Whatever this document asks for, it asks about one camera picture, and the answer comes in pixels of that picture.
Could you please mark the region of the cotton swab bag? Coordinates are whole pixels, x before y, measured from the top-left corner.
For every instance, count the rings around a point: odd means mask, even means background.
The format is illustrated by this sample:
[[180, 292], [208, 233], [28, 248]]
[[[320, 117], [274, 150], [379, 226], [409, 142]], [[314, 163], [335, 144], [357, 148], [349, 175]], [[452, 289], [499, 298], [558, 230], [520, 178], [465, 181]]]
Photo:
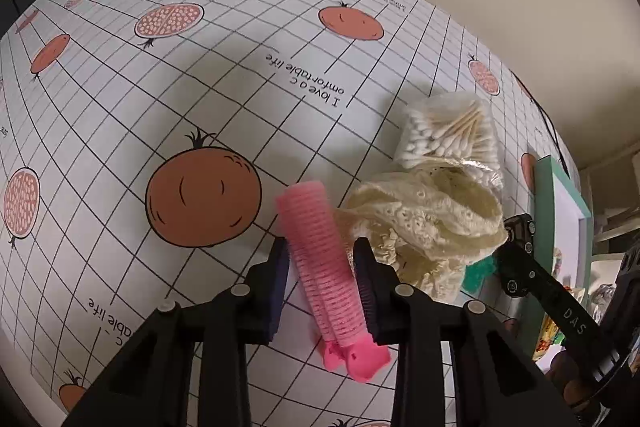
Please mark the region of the cotton swab bag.
[[459, 168], [491, 190], [503, 188], [498, 138], [489, 105], [471, 93], [422, 98], [402, 111], [398, 166]]

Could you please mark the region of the yellow snack packet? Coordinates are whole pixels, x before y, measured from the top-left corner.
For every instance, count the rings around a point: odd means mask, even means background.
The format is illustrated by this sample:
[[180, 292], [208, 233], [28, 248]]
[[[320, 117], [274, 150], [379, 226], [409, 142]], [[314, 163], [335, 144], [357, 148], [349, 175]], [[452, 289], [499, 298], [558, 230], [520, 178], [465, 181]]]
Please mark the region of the yellow snack packet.
[[533, 360], [535, 362], [540, 360], [551, 346], [559, 345], [563, 339], [564, 335], [560, 331], [559, 326], [546, 314], [542, 320], [541, 329], [536, 341]]

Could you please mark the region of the pink hair roller clip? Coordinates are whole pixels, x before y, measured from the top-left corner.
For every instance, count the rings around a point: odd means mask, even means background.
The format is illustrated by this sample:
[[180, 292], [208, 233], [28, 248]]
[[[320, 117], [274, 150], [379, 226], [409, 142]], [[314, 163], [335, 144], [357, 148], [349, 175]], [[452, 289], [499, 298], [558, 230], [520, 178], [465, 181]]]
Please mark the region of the pink hair roller clip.
[[357, 283], [334, 221], [324, 185], [289, 186], [278, 198], [281, 230], [321, 335], [320, 355], [329, 371], [344, 366], [367, 383], [390, 363], [390, 350], [367, 330]]

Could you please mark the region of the white shelf unit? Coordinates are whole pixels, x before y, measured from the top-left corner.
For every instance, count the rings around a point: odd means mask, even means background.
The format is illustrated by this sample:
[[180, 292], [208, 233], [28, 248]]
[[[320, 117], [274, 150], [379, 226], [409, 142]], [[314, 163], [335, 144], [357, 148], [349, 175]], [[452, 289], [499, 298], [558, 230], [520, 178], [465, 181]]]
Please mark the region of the white shelf unit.
[[593, 254], [622, 255], [639, 240], [639, 144], [579, 174], [593, 215]]

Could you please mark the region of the pomegranate grid tablecloth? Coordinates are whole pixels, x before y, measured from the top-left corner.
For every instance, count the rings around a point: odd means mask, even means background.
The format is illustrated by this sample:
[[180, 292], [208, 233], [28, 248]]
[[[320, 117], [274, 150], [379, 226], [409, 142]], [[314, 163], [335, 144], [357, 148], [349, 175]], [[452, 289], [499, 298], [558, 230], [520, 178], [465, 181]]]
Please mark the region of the pomegranate grid tablecloth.
[[[532, 210], [522, 161], [570, 152], [427, 0], [1, 0], [1, 330], [35, 410], [64, 421], [160, 303], [204, 303], [265, 259], [285, 187], [343, 205], [390, 167], [405, 106], [454, 91], [490, 107], [504, 211]], [[181, 247], [144, 200], [194, 139], [248, 159], [262, 194], [241, 235]]]

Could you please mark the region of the cream lace cloth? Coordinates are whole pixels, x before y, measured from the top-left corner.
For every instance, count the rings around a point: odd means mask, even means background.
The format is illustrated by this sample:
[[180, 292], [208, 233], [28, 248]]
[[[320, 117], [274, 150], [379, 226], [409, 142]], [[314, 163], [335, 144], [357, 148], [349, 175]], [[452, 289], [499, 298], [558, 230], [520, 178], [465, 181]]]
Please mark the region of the cream lace cloth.
[[498, 197], [458, 168], [382, 172], [353, 187], [334, 219], [346, 251], [365, 237], [402, 283], [453, 303], [466, 268], [508, 233]]

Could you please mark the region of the white teal-rimmed tray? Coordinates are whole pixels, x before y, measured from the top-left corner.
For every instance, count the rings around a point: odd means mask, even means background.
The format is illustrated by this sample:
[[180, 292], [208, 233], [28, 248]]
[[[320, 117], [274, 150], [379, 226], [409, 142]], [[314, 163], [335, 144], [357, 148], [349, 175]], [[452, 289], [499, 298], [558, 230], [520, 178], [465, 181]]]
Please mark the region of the white teal-rimmed tray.
[[[554, 158], [525, 159], [522, 165], [534, 168], [535, 258], [585, 308], [593, 240], [591, 211]], [[511, 298], [520, 302], [516, 340], [533, 358], [547, 313], [533, 295]]]

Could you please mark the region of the green ribbon bow clip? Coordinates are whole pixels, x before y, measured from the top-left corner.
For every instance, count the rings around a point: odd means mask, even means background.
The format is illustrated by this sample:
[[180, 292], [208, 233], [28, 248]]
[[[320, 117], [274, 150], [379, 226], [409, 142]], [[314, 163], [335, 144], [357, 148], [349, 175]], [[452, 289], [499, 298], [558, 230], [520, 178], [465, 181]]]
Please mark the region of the green ribbon bow clip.
[[480, 261], [469, 265], [465, 269], [462, 288], [470, 294], [477, 294], [484, 284], [484, 280], [496, 272], [496, 260], [488, 256]]

